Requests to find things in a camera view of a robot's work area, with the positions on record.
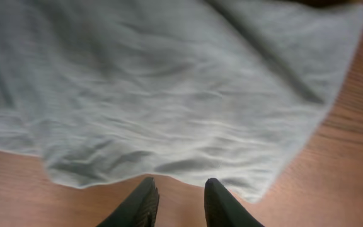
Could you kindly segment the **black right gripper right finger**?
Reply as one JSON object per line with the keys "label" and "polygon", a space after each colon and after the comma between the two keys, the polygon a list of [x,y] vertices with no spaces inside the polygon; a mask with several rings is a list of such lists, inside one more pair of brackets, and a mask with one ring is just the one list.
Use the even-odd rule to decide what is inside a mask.
{"label": "black right gripper right finger", "polygon": [[207,227],[264,227],[216,178],[205,183],[204,209]]}

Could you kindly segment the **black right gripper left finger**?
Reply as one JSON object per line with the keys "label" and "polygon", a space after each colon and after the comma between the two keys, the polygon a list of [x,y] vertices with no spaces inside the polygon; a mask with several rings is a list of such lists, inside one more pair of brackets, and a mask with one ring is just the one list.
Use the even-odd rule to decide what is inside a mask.
{"label": "black right gripper left finger", "polygon": [[153,177],[146,177],[131,194],[96,227],[154,227],[159,192]]}

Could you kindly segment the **light blue t-shirt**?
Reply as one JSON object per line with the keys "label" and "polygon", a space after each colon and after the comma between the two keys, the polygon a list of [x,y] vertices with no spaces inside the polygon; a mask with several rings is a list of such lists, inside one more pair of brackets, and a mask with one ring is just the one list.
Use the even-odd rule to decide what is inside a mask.
{"label": "light blue t-shirt", "polygon": [[363,4],[0,1],[0,151],[83,189],[145,173],[259,201],[330,111]]}

